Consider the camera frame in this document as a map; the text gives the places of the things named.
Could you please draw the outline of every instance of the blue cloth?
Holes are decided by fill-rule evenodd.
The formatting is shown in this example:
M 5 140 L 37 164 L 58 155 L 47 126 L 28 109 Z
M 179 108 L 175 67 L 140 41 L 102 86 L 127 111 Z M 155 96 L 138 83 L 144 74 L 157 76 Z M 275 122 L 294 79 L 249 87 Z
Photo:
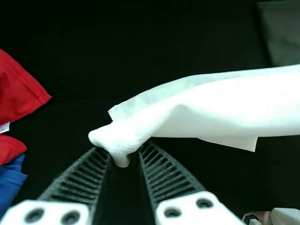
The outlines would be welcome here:
M 21 173 L 24 157 L 22 154 L 0 167 L 0 219 L 27 178 Z

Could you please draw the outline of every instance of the black background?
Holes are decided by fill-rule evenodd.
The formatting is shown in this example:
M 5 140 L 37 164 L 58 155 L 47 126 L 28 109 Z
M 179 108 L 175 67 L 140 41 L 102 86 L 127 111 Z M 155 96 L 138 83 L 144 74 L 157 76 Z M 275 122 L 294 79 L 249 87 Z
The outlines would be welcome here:
M 29 177 L 14 203 L 35 199 L 91 147 L 107 110 L 144 90 L 195 74 L 270 67 L 251 0 L 42 3 L 3 7 L 0 48 L 52 100 L 11 125 Z M 154 139 L 236 215 L 300 207 L 298 137 L 260 138 L 256 153 L 197 139 Z M 134 168 L 120 170 L 108 220 L 140 224 Z

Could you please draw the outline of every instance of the red cloth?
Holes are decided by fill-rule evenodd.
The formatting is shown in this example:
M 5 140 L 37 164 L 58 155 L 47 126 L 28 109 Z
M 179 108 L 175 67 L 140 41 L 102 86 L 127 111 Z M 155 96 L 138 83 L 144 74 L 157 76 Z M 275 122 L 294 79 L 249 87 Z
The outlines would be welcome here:
M 0 165 L 9 163 L 27 150 L 25 144 L 6 135 L 0 135 Z
M 33 113 L 50 98 L 36 79 L 0 49 L 0 125 Z

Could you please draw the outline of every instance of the clothing tag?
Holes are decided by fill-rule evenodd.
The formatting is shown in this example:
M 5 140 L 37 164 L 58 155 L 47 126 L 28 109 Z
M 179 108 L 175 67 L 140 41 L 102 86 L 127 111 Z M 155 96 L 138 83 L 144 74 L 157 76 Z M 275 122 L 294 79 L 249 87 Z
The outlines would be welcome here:
M 9 131 L 9 124 L 10 124 L 10 122 L 7 122 L 0 126 L 0 134 Z

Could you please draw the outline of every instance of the white towel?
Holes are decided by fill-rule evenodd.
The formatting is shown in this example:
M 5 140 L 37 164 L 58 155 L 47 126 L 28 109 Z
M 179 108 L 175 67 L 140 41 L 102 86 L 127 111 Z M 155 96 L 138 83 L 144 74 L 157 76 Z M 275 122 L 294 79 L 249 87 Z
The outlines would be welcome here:
M 207 82 L 169 94 L 128 116 L 122 113 L 110 125 L 91 131 L 89 139 L 106 149 L 118 166 L 126 167 L 128 154 L 151 136 L 196 137 L 255 151 L 258 137 L 300 134 L 300 74 L 266 74 Z

